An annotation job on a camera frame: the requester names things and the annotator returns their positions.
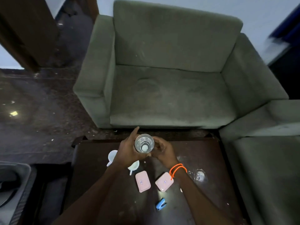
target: dark brown table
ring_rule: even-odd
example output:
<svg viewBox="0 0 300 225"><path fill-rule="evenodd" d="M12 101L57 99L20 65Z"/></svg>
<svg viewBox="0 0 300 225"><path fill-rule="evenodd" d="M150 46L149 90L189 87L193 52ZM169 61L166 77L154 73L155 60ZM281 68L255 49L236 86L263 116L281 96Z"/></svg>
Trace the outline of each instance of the dark brown table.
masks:
<svg viewBox="0 0 300 225"><path fill-rule="evenodd" d="M219 143L215 139L173 141L178 160L187 168L190 177L212 202L235 224L243 224L238 201L227 172ZM82 141L75 148L73 175L66 196L66 209L87 191L104 173L107 155L118 149L119 142ZM151 188L138 191L135 174L146 170ZM166 191L160 192L155 180L168 170L155 158L140 161L139 168L129 176L123 170L111 186L95 224L195 224L188 204L176 181ZM204 172L205 178L197 175ZM167 206L161 211L156 203L165 198Z"/></svg>

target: wall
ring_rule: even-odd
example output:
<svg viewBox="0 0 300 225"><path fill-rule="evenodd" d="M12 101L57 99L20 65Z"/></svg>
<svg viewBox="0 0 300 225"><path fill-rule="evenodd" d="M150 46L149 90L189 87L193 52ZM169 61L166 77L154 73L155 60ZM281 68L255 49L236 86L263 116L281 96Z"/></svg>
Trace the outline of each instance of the wall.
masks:
<svg viewBox="0 0 300 225"><path fill-rule="evenodd" d="M45 0L53 18L64 4L65 0ZM0 68L1 69L24 69L0 44Z"/></svg>
<svg viewBox="0 0 300 225"><path fill-rule="evenodd" d="M297 7L300 0L140 0L205 10L240 18L245 33L266 63L287 44L274 44L271 32ZM114 0L97 0L100 14L113 15Z"/></svg>

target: pink case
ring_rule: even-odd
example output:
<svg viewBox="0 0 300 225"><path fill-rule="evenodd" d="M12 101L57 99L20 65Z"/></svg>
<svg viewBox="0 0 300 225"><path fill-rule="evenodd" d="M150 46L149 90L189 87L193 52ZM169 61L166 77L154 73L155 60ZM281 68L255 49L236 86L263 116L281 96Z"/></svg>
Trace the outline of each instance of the pink case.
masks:
<svg viewBox="0 0 300 225"><path fill-rule="evenodd" d="M155 184L159 188L160 191L164 192L166 191L174 182L174 179L171 180L171 176L168 172L165 172L157 181Z"/></svg>
<svg viewBox="0 0 300 225"><path fill-rule="evenodd" d="M142 171L135 175L135 180L137 181L137 187L140 193L150 189L151 184L146 171Z"/></svg>

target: orange bracelet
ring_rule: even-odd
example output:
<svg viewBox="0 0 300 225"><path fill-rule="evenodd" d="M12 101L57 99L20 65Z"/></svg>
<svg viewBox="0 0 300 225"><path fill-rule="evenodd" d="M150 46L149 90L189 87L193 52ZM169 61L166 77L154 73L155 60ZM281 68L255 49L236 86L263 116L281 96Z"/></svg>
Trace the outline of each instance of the orange bracelet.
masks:
<svg viewBox="0 0 300 225"><path fill-rule="evenodd" d="M177 168L174 170L173 174L171 174L172 169L173 169L174 167L176 167L176 166L179 166L179 167L177 167ZM170 176L171 176L171 180L174 178L175 172L176 172L180 167L184 168L185 171L186 171L186 173L188 172L187 169L183 166L182 163L178 163L178 164L176 164L175 166L173 166L173 167L170 169L170 171L169 171L169 174L170 174Z"/></svg>

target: blue curtain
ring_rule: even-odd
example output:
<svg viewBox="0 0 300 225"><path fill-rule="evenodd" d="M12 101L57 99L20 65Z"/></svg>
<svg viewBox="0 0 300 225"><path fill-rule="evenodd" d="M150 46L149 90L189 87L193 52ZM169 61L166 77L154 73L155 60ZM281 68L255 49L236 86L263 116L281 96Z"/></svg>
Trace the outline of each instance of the blue curtain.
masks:
<svg viewBox="0 0 300 225"><path fill-rule="evenodd" d="M291 46L300 45L300 5L272 32L271 37L280 38Z"/></svg>

